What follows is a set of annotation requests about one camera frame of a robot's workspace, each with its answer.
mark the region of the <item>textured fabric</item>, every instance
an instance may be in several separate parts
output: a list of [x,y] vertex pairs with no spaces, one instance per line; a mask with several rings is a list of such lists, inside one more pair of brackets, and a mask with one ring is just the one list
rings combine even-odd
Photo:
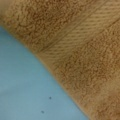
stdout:
[[14,0],[1,21],[91,120],[119,120],[119,11],[119,0]]

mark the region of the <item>towel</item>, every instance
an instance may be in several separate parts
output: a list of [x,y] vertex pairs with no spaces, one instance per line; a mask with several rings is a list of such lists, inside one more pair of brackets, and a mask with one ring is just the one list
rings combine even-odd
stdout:
[[120,120],[119,0],[11,0],[4,11],[0,24],[90,120]]

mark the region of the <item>light blue surface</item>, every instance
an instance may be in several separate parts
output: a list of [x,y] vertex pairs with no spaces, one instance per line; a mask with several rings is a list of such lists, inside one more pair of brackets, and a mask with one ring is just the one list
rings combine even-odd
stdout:
[[44,66],[2,28],[0,120],[88,120]]

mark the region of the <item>brown fabric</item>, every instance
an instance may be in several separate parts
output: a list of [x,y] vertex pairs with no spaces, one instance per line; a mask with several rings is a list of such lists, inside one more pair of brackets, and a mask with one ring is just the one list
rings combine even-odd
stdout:
[[89,119],[119,120],[119,11],[119,0],[14,0],[0,20]]

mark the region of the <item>terry cloth fabric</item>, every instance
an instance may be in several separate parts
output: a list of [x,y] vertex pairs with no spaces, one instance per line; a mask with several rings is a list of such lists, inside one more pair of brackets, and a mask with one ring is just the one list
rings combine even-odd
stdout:
[[120,0],[13,0],[0,21],[90,120],[120,120]]

